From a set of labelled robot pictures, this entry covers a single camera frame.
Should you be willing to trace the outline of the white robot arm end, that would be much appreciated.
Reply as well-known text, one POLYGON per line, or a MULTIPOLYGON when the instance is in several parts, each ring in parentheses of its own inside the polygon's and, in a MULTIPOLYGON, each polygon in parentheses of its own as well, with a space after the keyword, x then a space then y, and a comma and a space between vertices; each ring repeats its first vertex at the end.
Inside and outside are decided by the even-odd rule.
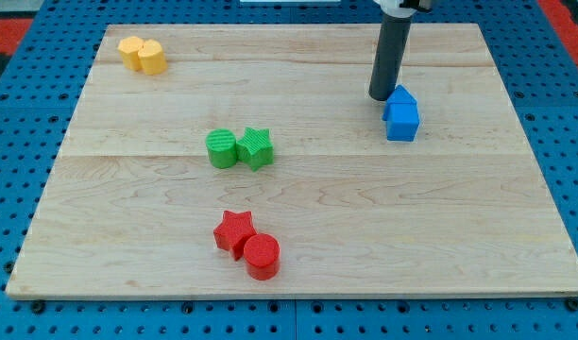
POLYGON ((430 12, 435 0, 373 0, 382 12, 394 18, 410 18, 416 12, 430 12))

